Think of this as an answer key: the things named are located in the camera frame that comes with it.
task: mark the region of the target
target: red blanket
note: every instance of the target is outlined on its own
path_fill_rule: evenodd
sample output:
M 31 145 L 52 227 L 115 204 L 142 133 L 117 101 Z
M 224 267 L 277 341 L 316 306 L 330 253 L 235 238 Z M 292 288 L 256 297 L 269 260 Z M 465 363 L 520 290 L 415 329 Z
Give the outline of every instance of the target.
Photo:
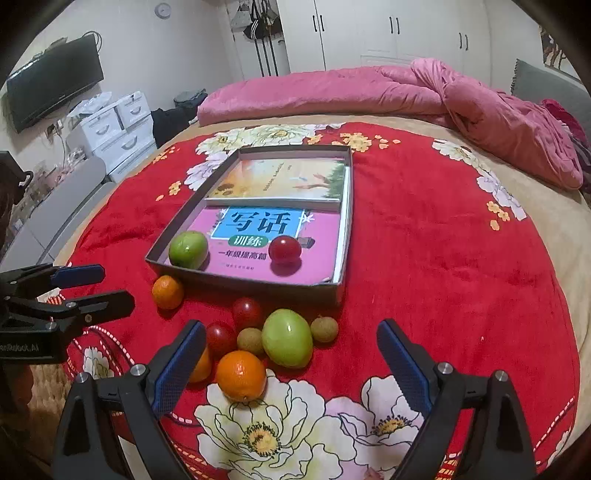
M 231 405 L 213 379 L 186 389 L 163 420 L 183 460 L 199 479 L 362 479 L 368 468 L 389 478 L 423 422 L 376 346 L 378 322 L 393 317 L 436 361 L 467 374 L 509 373 L 544 469 L 574 422 L 579 359 L 566 301 L 531 219 L 467 148 L 369 124 L 307 127 L 316 135 L 300 143 L 354 150 L 345 300 L 334 310 L 260 301 L 266 312 L 281 306 L 309 320 L 332 315 L 339 336 L 315 348 L 303 371 L 266 359 L 262 402 Z M 264 143 L 289 137 L 290 127 L 257 132 Z M 216 146 L 243 133 L 171 147 L 125 180 L 87 227 L 71 261 L 101 263 L 106 279 L 66 297 L 126 288 L 136 308 L 70 345 L 72 375 L 120 375 L 149 361 L 189 319 L 232 324 L 238 294 L 205 286 L 189 289 L 178 310 L 159 312 L 151 298 L 157 276 L 144 256 L 190 197 L 187 170 L 206 171 L 219 158 Z M 205 163 L 198 145 L 212 157 Z M 441 478 L 457 462 L 466 426 L 463 419 Z

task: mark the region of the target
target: red tomato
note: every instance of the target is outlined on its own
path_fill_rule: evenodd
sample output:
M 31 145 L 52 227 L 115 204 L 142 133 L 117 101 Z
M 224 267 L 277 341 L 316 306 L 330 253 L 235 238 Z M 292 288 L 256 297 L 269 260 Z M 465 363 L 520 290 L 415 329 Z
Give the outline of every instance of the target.
M 213 322 L 206 329 L 207 346 L 214 358 L 237 350 L 236 333 L 225 323 Z
M 296 262 L 301 255 L 301 245 L 292 236 L 281 235 L 269 244 L 269 257 L 278 264 Z
M 264 319 L 261 313 L 261 306 L 256 300 L 242 297 L 232 305 L 232 317 L 238 332 L 245 328 L 262 328 Z

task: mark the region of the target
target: pink comforter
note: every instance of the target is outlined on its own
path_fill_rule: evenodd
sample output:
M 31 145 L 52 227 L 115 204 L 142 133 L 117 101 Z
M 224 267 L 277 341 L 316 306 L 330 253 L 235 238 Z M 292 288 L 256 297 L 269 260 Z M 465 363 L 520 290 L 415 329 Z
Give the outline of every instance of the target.
M 201 125 L 309 115 L 381 113 L 420 118 L 459 130 L 479 147 L 567 189 L 583 174 L 568 133 L 542 106 L 496 92 L 435 59 L 410 68 L 381 66 L 293 73 L 234 83 L 212 93 Z

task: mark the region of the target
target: white drawer cabinet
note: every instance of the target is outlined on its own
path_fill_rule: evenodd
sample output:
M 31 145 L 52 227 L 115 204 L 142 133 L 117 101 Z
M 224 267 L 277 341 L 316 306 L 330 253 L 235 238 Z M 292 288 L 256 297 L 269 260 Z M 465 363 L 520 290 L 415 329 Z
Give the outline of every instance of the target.
M 115 106 L 125 128 L 131 127 L 138 120 L 150 114 L 150 107 L 143 93 L 132 93 L 119 100 Z
M 70 150 L 81 147 L 85 152 L 92 152 L 122 131 L 115 108 L 103 109 L 82 120 L 68 135 L 66 143 Z
M 145 95 L 135 92 L 82 120 L 66 143 L 99 157 L 111 178 L 121 181 L 154 150 L 153 126 Z
M 133 155 L 146 141 L 152 141 L 152 116 L 146 116 L 130 129 L 123 132 L 113 140 L 102 144 L 94 150 L 93 155 L 105 162 L 107 171 L 115 170 L 127 157 Z

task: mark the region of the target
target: book cover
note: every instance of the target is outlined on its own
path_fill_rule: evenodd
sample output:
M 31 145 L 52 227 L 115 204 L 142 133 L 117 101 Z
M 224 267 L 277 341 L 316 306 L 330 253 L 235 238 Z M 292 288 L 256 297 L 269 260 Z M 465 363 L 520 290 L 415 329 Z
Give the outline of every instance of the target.
M 228 277 L 313 285 L 331 281 L 336 262 L 340 213 L 264 207 L 206 207 L 189 230 L 207 235 L 209 260 L 202 269 Z M 277 266 L 268 255 L 279 235 L 298 239 L 301 262 Z
M 345 165 L 332 158 L 242 160 L 222 179 L 208 205 L 282 206 L 338 210 Z

